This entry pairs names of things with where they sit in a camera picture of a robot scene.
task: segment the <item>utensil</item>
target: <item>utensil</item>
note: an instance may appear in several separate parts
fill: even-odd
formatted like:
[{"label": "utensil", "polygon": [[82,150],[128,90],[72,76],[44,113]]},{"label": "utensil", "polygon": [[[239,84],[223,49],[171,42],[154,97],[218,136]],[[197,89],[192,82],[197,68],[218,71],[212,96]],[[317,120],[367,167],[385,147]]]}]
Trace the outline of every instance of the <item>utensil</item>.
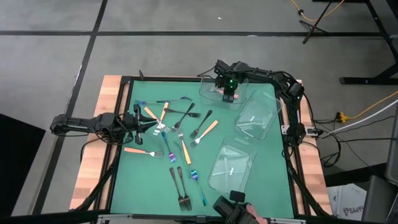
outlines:
[{"label": "utensil", "polygon": [[164,141],[166,142],[167,149],[169,150],[169,159],[170,159],[170,162],[175,162],[174,153],[172,153],[172,152],[170,151],[169,144],[167,143],[166,133],[165,133],[164,131],[162,131],[162,137],[163,137]]},{"label": "utensil", "polygon": [[170,171],[170,173],[171,173],[171,175],[172,175],[172,177],[173,177],[174,184],[175,184],[175,188],[177,189],[177,193],[178,193],[178,204],[180,204],[181,211],[184,211],[184,210],[186,210],[187,208],[186,208],[185,203],[184,203],[184,198],[181,196],[180,190],[178,189],[177,181],[175,180],[175,174],[174,174],[174,169],[173,169],[173,167],[170,167],[169,171]]},{"label": "utensil", "polygon": [[184,139],[183,139],[183,134],[181,132],[181,129],[178,128],[177,132],[178,132],[178,137],[180,138],[181,143],[182,143],[182,148],[184,150],[185,160],[186,160],[187,164],[189,165],[189,164],[191,164],[191,158],[190,158],[190,156],[188,154],[187,147],[185,146]]},{"label": "utensil", "polygon": [[146,101],[143,101],[143,100],[134,100],[134,103],[136,103],[136,104],[138,104],[140,106],[144,106],[144,105],[147,105],[147,104],[160,104],[160,105],[163,104],[163,103],[156,103],[156,102],[146,102]]},{"label": "utensil", "polygon": [[181,179],[182,189],[184,189],[184,194],[185,194],[185,196],[184,196],[184,204],[185,204],[185,207],[187,208],[187,210],[190,211],[190,210],[192,210],[191,200],[190,200],[189,196],[187,195],[187,190],[185,190],[185,184],[184,184],[184,180],[182,178],[181,167],[177,167],[177,172],[178,172],[178,175],[180,176],[180,179]]},{"label": "utensil", "polygon": [[209,133],[209,131],[211,131],[217,124],[218,124],[218,121],[215,120],[215,121],[213,122],[213,124],[211,124],[211,125],[206,129],[206,131],[205,131],[199,138],[195,139],[195,141],[193,141],[193,142],[191,143],[191,146],[192,146],[192,147],[195,147],[197,144],[199,144],[200,140],[201,140],[207,133]]},{"label": "utensil", "polygon": [[[156,127],[156,129],[155,129],[155,131],[154,131],[154,135],[158,135],[158,134],[159,134],[159,131],[160,131],[161,129],[163,129],[163,128],[162,128],[162,121],[163,121],[164,115],[166,114],[166,111],[165,111],[164,109],[167,108],[168,106],[169,106],[169,103],[166,102],[166,103],[164,104],[164,107],[163,107],[163,110],[162,110],[162,115],[160,116],[159,124],[157,125],[157,127]],[[164,131],[167,133],[167,132],[170,131],[170,129],[169,129],[168,127],[165,127],[165,128],[164,128]]]},{"label": "utensil", "polygon": [[212,110],[209,110],[209,111],[207,112],[207,114],[206,114],[206,116],[205,116],[205,119],[203,119],[203,121],[200,123],[199,127],[196,128],[195,130],[193,130],[193,132],[191,133],[191,135],[189,135],[190,138],[193,139],[194,137],[196,137],[196,136],[198,135],[200,126],[203,125],[203,122],[206,121],[206,119],[211,115],[212,112],[213,112]]},{"label": "utensil", "polygon": [[163,154],[161,152],[147,152],[144,150],[134,149],[134,148],[130,148],[130,147],[125,147],[124,150],[126,152],[148,154],[148,155],[151,155],[152,157],[163,157]]},{"label": "utensil", "polygon": [[189,101],[192,101],[191,98],[183,96],[183,97],[181,97],[179,99],[176,99],[176,100],[158,100],[158,101],[156,101],[156,103],[165,103],[165,102],[169,102],[170,103],[170,102],[178,101],[178,100],[189,100]]},{"label": "utensil", "polygon": [[164,111],[166,111],[166,112],[174,112],[174,113],[183,113],[183,114],[186,114],[186,115],[190,116],[191,118],[199,118],[200,117],[200,113],[184,113],[184,112],[181,112],[181,111],[171,110],[171,109],[168,109],[168,108],[165,108]]},{"label": "utensil", "polygon": [[180,119],[180,121],[177,121],[177,123],[175,123],[175,125],[173,126],[173,131],[177,130],[177,128],[180,127],[182,119],[184,119],[185,115],[187,115],[187,113],[188,113],[190,110],[192,110],[192,108],[193,108],[194,106],[195,106],[195,104],[194,104],[194,103],[191,103],[191,105],[189,106],[187,112],[185,112],[185,114],[182,116],[182,118]]},{"label": "utensil", "polygon": [[[218,92],[218,93],[224,95],[224,91],[223,91],[223,90],[217,90],[217,89],[215,89],[215,88],[211,88],[211,89],[209,89],[209,90],[210,90],[210,91],[213,91],[213,92]],[[239,95],[238,95],[238,94],[235,94],[235,95],[234,95],[234,98],[235,98],[235,99],[238,99],[238,98],[239,98]]]},{"label": "utensil", "polygon": [[[160,127],[162,127],[163,131],[165,131],[166,133],[170,131],[170,129],[168,127],[166,127],[166,125],[162,124],[159,121],[159,119],[156,118],[155,114],[148,107],[145,107],[144,110],[149,114],[149,116],[156,119],[156,122],[158,122],[160,124]],[[154,135],[158,135],[159,133],[160,133],[160,131],[158,129],[155,129]]]},{"label": "utensil", "polygon": [[[174,142],[174,144],[180,149],[180,156],[181,156],[181,158],[184,158],[184,155],[183,155],[184,152],[183,152],[182,148],[180,147],[180,145],[178,144],[178,142],[176,142],[176,141],[173,141],[173,142]],[[187,172],[188,178],[191,179],[190,171],[189,171],[189,169],[188,169],[188,167],[187,167],[187,164],[184,163],[184,162],[183,162],[183,164],[184,164],[185,170],[186,170],[186,172]]]},{"label": "utensil", "polygon": [[192,175],[192,178],[197,183],[197,186],[198,186],[198,189],[199,189],[199,194],[200,194],[200,197],[201,197],[201,201],[203,202],[203,205],[206,206],[207,205],[207,200],[206,200],[205,195],[201,191],[201,188],[200,188],[200,185],[199,185],[199,181],[198,181],[198,172],[197,172],[197,170],[195,170],[195,169],[191,170],[191,175]]}]

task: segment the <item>green tabletop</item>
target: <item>green tabletop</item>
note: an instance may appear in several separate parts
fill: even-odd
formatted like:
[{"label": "green tabletop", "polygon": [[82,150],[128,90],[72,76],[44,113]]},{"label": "green tabletop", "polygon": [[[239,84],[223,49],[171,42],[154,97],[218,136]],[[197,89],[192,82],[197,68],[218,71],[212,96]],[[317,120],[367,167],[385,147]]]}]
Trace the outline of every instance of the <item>green tabletop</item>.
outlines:
[{"label": "green tabletop", "polygon": [[[122,151],[116,183],[114,186],[111,213],[132,213],[146,215],[206,215],[219,216],[212,208],[217,198],[222,195],[208,184],[208,177],[217,157],[223,139],[227,136],[243,136],[236,130],[234,121],[241,110],[204,105],[201,102],[200,82],[152,82],[134,81],[130,111],[135,100],[153,102],[156,100],[178,99],[187,96],[193,100],[195,107],[191,112],[201,113],[200,118],[186,117],[182,121],[181,130],[192,160],[189,169],[196,169],[199,184],[207,198],[208,205],[203,206],[195,181],[188,178],[184,169],[184,158],[174,141],[180,143],[176,132],[170,131],[167,139],[172,152],[176,156],[176,163],[171,163],[167,156],[167,148],[162,136],[153,135],[156,126],[142,135],[143,145],[138,146],[130,142],[125,147],[133,147],[145,151],[160,151],[159,144],[164,148],[162,158],[151,157],[147,154],[136,154]],[[249,98],[254,90],[261,90],[275,96],[274,88],[270,84],[250,83],[246,96]],[[186,111],[190,101],[171,103],[169,108]],[[146,105],[158,118],[163,105]],[[148,116],[141,106],[142,114]],[[213,110],[211,116],[201,127],[200,134],[214,121],[218,125],[206,135],[198,146],[190,147],[192,140],[190,133],[198,127],[208,110]],[[166,113],[164,123],[171,127],[182,117],[182,114]],[[290,198],[289,182],[285,159],[282,157],[282,136],[279,120],[276,119],[267,137],[257,143],[259,148],[251,173],[246,185],[246,201],[253,204],[259,215],[263,217],[293,218],[292,200]],[[177,174],[177,167],[183,169],[183,177],[187,194],[191,198],[192,211],[182,212],[178,205],[178,195],[169,168],[174,167],[179,188],[181,181]]]}]

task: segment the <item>wire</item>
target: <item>wire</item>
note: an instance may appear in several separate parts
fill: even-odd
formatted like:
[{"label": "wire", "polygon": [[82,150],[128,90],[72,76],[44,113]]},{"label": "wire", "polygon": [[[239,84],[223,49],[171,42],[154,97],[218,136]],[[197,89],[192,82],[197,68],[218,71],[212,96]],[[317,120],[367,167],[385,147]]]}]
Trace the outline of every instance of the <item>wire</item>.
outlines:
[{"label": "wire", "polygon": [[380,119],[380,120],[377,120],[377,121],[373,121],[372,123],[361,125],[361,126],[359,126],[359,127],[357,127],[357,128],[351,128],[351,129],[346,130],[346,131],[340,131],[339,133],[336,133],[336,134],[346,133],[346,132],[348,132],[348,131],[352,131],[352,130],[356,130],[356,129],[359,129],[359,128],[363,128],[363,127],[369,126],[369,125],[371,125],[371,124],[374,124],[374,123],[377,123],[377,122],[380,122],[380,121],[385,121],[385,120],[387,120],[387,119],[389,119],[389,118],[393,118],[393,117],[394,117],[394,116],[388,116],[388,117],[386,117],[386,118],[383,118],[383,119]]},{"label": "wire", "polygon": [[206,74],[206,73],[212,71],[215,67],[216,67],[216,65],[213,66],[211,69],[209,69],[209,70],[207,70],[207,71],[205,71],[205,72],[202,72],[201,74],[197,75],[197,77],[210,77],[210,78],[213,78],[213,77],[211,77],[210,75],[204,75],[204,74]]},{"label": "wire", "polygon": [[398,140],[398,138],[367,138],[367,139],[349,139],[340,142],[353,142],[353,141],[373,141],[373,140]]},{"label": "wire", "polygon": [[364,118],[364,119],[362,119],[362,120],[360,120],[360,121],[357,121],[357,122],[355,122],[355,123],[353,123],[353,124],[349,124],[349,125],[344,126],[344,127],[342,127],[342,128],[338,128],[338,129],[336,129],[336,130],[333,130],[332,132],[329,132],[325,137],[327,137],[327,136],[329,136],[329,135],[331,135],[331,134],[333,134],[333,133],[335,133],[335,132],[337,132],[337,131],[341,131],[341,130],[346,129],[346,128],[348,128],[348,127],[351,127],[351,126],[357,125],[357,124],[359,124],[359,123],[362,123],[363,121],[366,121],[367,119],[370,119],[370,118],[372,118],[372,117],[378,115],[379,113],[381,113],[381,112],[383,112],[384,110],[388,109],[390,106],[396,104],[397,102],[398,102],[398,100],[395,100],[394,102],[390,103],[390,104],[387,105],[385,108],[379,110],[378,112],[372,114],[371,116],[368,116],[368,117],[366,117],[366,118]]},{"label": "wire", "polygon": [[[330,130],[330,129],[328,129],[326,126],[324,126],[324,125],[322,125],[322,124],[321,124],[320,126],[326,128],[327,130]],[[340,141],[344,141],[344,140],[342,140],[341,138],[339,138],[338,136],[336,136],[335,134],[333,134],[332,136],[335,137],[336,139],[339,139]],[[357,155],[357,153],[355,153],[354,149],[350,146],[350,144],[348,144],[348,142],[344,142],[344,143],[347,144],[347,146],[349,147],[349,149],[351,150],[351,152],[352,152],[361,162],[363,162],[374,174],[378,175],[377,172],[374,171],[374,169],[373,169],[371,166],[369,166],[369,164],[367,164],[362,158],[360,158],[359,155]],[[337,152],[337,153],[338,153],[338,158],[340,159],[341,151],[340,151],[340,152]]]},{"label": "wire", "polygon": [[[297,3],[296,3],[294,0],[291,0],[291,1],[292,1],[292,3],[294,4],[294,6],[296,7],[296,9],[298,10],[298,12],[300,13],[300,10],[301,10],[300,7],[297,5]],[[333,11],[335,11],[344,1],[345,1],[345,0],[341,0],[341,2],[340,2],[336,7],[334,7],[330,12],[326,13],[325,15],[323,15],[320,19],[323,19],[323,18],[328,17],[328,16],[329,16]],[[300,15],[303,16],[304,19],[306,19],[306,20],[308,20],[308,21],[310,21],[310,22],[315,22],[315,21],[319,20],[319,19],[309,19],[309,18],[307,18],[307,17],[304,15],[304,12],[301,12]]]},{"label": "wire", "polygon": [[99,138],[96,138],[96,139],[90,140],[90,141],[84,143],[84,145],[81,147],[81,149],[80,149],[80,163],[81,163],[81,161],[83,160],[83,152],[84,152],[85,147],[87,146],[87,144],[89,144],[89,143],[91,143],[91,142],[93,142],[93,141],[97,141],[97,140],[100,140],[100,139],[99,139]]},{"label": "wire", "polygon": [[362,114],[364,114],[365,112],[369,111],[370,109],[372,109],[372,108],[373,108],[373,107],[375,107],[376,105],[378,105],[378,104],[382,103],[383,101],[385,101],[385,100],[387,100],[387,99],[389,99],[389,98],[393,97],[393,96],[394,96],[394,95],[396,95],[397,93],[398,93],[398,91],[396,91],[395,93],[393,93],[393,94],[391,94],[391,95],[389,95],[389,96],[385,97],[384,99],[381,99],[381,100],[379,100],[378,102],[376,102],[376,103],[375,103],[375,104],[373,104],[372,106],[370,106],[370,107],[366,108],[364,111],[360,112],[360,113],[359,113],[359,114],[357,114],[356,116],[353,116],[353,117],[347,117],[346,119],[355,119],[355,118],[358,118],[359,116],[361,116],[361,115],[362,115]]}]

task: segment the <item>black table leg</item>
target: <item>black table leg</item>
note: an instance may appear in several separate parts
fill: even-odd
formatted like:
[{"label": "black table leg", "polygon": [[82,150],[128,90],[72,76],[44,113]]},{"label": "black table leg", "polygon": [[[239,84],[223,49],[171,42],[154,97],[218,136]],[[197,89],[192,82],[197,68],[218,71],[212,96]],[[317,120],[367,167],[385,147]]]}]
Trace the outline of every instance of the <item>black table leg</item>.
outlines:
[{"label": "black table leg", "polygon": [[398,78],[390,78],[398,73],[398,63],[372,78],[341,77],[340,83],[346,85],[398,85]]},{"label": "black table leg", "polygon": [[321,21],[323,15],[324,15],[324,14],[326,13],[326,11],[328,10],[330,4],[331,4],[331,1],[330,1],[329,4],[326,6],[325,10],[323,10],[321,16],[318,18],[318,20],[317,20],[317,22],[315,23],[315,25],[311,25],[311,24],[309,24],[309,23],[307,23],[307,22],[304,22],[304,21],[299,21],[301,24],[305,24],[305,25],[311,27],[310,32],[307,34],[307,36],[305,36],[305,38],[304,38],[304,40],[303,40],[303,44],[307,43],[307,40],[310,38],[311,34],[313,33],[313,31],[314,31],[315,29],[316,29],[316,30],[319,30],[319,31],[322,31],[322,32],[326,32],[326,31],[324,31],[323,29],[319,29],[319,28],[317,27],[317,25],[318,25],[318,23]]}]

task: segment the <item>clear plastic container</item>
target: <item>clear plastic container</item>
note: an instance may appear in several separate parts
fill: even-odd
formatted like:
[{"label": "clear plastic container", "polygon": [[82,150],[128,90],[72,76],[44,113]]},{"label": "clear plastic container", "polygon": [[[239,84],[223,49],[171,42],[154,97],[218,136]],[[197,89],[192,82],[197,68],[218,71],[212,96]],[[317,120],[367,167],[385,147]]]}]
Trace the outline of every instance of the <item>clear plastic container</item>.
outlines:
[{"label": "clear plastic container", "polygon": [[242,84],[239,84],[238,88],[235,90],[233,102],[228,103],[223,101],[224,89],[216,87],[215,78],[202,78],[199,94],[201,101],[206,105],[238,110],[242,108],[247,101],[246,89],[248,85],[249,81],[247,79],[245,79]]},{"label": "clear plastic container", "polygon": [[208,178],[209,186],[226,195],[232,190],[244,192],[256,155],[257,149],[252,143],[224,138]]},{"label": "clear plastic container", "polygon": [[256,90],[235,119],[235,125],[251,138],[265,139],[280,109],[279,100],[263,91]]}]

